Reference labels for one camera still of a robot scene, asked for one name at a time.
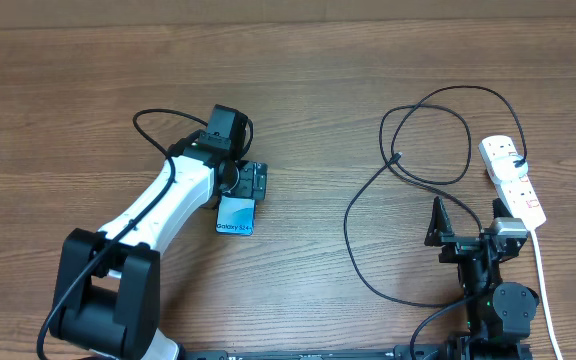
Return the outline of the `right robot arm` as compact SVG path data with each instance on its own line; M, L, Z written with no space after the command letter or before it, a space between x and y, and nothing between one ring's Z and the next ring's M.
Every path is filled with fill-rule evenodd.
M495 218L475 237L455 235L441 198L433 201L431 221L424 241L439 247L441 263L455 264L464 298L431 315L434 320L463 305L466 332L449 335L430 359L530 359L521 343L531 333L531 322L540 303L529 287L502 279L500 264L519 255L527 241L524 222L510 216L501 200L493 201Z

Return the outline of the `blue Samsung Galaxy smartphone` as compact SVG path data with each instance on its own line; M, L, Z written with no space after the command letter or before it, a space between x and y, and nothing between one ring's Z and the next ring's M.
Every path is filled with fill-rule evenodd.
M255 208L253 199L223 197L218 207L216 231L230 235L252 235Z

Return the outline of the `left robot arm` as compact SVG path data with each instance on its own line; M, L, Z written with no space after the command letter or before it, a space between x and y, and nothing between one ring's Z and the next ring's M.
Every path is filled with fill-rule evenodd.
M74 229L65 239L47 336L91 352L95 359L225 359L224 350L189 351L160 328L161 258L186 221L207 203L220 234L250 236L256 204L267 190L267 166L246 160L252 120L217 105L201 129L169 148L149 187L96 231Z

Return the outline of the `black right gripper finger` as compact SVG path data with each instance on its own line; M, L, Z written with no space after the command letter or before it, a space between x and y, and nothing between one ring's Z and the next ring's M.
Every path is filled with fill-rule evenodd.
M510 210L506 207L504 202L500 198L496 198L492 201L493 208L493 218L512 218Z
M442 246L454 237L454 231L444 202L436 196L433 200L431 220L424 240L425 246Z

